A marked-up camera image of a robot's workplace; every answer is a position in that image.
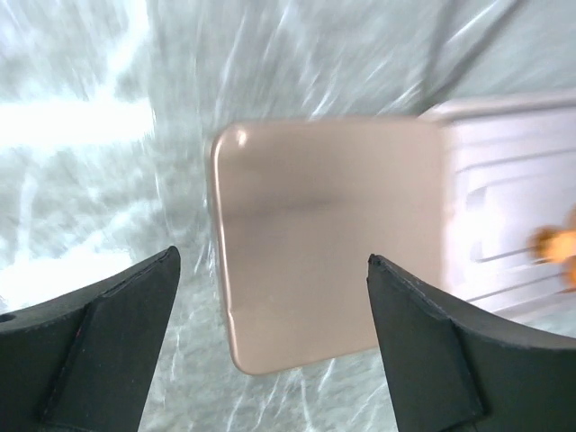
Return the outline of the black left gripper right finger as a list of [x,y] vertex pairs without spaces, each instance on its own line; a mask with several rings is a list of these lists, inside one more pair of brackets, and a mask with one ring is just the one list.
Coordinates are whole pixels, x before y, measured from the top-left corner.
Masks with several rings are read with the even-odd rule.
[[383,256],[369,258],[367,288],[399,430],[574,430],[573,338],[482,310]]

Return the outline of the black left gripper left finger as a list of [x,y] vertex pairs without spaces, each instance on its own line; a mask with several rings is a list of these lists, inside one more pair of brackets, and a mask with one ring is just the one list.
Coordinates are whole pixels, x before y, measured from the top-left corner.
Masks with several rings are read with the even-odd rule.
[[181,273],[176,247],[1,316],[3,431],[136,431]]

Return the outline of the orange flower cookie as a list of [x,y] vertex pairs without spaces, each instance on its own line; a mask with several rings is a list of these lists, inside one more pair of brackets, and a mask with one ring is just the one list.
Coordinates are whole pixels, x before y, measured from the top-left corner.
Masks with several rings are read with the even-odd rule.
[[575,291],[575,229],[544,226],[530,238],[528,248],[538,264],[563,265],[564,292]]

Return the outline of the rose gold tin lid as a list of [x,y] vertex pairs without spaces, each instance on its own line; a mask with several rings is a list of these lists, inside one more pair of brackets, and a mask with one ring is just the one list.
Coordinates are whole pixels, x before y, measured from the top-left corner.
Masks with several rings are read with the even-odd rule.
[[245,374],[377,344],[372,254],[442,283],[446,152],[415,117],[249,121],[211,145],[229,348]]

